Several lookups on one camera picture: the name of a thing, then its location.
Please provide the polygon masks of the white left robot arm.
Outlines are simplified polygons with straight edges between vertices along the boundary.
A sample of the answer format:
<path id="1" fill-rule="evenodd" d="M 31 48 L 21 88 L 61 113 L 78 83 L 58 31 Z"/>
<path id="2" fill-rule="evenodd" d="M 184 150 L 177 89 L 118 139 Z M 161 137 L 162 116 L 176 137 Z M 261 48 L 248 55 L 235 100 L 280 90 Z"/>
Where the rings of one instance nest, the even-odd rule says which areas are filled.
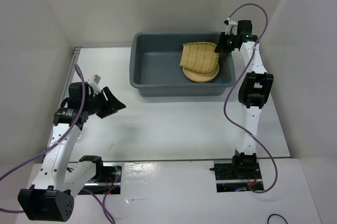
<path id="1" fill-rule="evenodd" d="M 29 220 L 66 222 L 88 181 L 113 181 L 115 168 L 105 166 L 100 156 L 83 156 L 73 169 L 68 163 L 89 116 L 103 119 L 125 107 L 108 87 L 100 89 L 93 80 L 69 85 L 68 97 L 54 115 L 51 149 L 30 187 L 17 197 Z"/>

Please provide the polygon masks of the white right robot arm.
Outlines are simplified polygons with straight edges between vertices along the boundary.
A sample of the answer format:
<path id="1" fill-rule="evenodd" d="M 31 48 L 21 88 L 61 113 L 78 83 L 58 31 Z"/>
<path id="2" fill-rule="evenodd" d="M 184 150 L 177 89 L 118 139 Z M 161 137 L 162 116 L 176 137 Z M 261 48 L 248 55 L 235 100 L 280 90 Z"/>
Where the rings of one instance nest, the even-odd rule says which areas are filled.
<path id="1" fill-rule="evenodd" d="M 235 154 L 232 157 L 231 175 L 244 178 L 257 169 L 256 136 L 262 108 L 267 103 L 274 77 L 265 69 L 260 55 L 257 36 L 252 34 L 252 22 L 241 20 L 235 22 L 227 19 L 226 31 L 220 34 L 215 49 L 217 53 L 230 53 L 238 49 L 243 56 L 245 70 L 238 93 L 242 105 L 243 130 Z"/>

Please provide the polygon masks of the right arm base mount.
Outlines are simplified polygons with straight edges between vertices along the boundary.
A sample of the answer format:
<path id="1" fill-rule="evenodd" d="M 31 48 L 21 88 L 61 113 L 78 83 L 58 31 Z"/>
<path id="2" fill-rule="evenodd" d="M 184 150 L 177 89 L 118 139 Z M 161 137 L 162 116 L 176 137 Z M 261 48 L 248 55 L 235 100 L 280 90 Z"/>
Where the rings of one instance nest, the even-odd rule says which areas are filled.
<path id="1" fill-rule="evenodd" d="M 264 190 L 259 163 L 253 168 L 243 169 L 235 168 L 229 161 L 215 161 L 209 171 L 214 173 L 218 193 Z"/>

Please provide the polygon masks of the woven bamboo tray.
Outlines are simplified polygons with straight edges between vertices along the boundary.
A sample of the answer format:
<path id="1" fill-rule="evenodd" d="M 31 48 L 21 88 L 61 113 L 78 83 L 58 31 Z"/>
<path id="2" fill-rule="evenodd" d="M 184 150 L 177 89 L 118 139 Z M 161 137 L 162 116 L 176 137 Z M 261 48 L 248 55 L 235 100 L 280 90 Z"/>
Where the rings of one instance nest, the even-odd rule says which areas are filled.
<path id="1" fill-rule="evenodd" d="M 183 44 L 180 67 L 197 73 L 208 74 L 219 70 L 219 54 L 211 42 Z"/>

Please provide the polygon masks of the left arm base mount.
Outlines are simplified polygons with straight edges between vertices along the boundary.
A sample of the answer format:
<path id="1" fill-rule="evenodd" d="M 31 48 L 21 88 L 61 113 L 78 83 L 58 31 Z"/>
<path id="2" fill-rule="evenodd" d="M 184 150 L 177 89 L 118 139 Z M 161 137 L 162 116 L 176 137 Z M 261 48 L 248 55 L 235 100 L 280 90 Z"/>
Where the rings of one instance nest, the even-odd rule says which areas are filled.
<path id="1" fill-rule="evenodd" d="M 119 195 L 121 193 L 122 163 L 104 162 L 103 174 L 97 179 L 90 179 L 84 186 L 95 195 Z"/>

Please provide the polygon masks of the yellow plate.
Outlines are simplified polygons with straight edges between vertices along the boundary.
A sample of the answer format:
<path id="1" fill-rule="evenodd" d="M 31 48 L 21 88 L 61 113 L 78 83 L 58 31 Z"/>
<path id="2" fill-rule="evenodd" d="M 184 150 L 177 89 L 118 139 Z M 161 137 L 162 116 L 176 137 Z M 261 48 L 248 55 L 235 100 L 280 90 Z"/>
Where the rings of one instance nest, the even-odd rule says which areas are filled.
<path id="1" fill-rule="evenodd" d="M 182 68 L 184 75 L 191 81 L 196 83 L 207 83 L 213 80 L 220 71 L 219 63 L 216 64 L 215 68 L 208 73 L 199 73 L 186 68 Z"/>

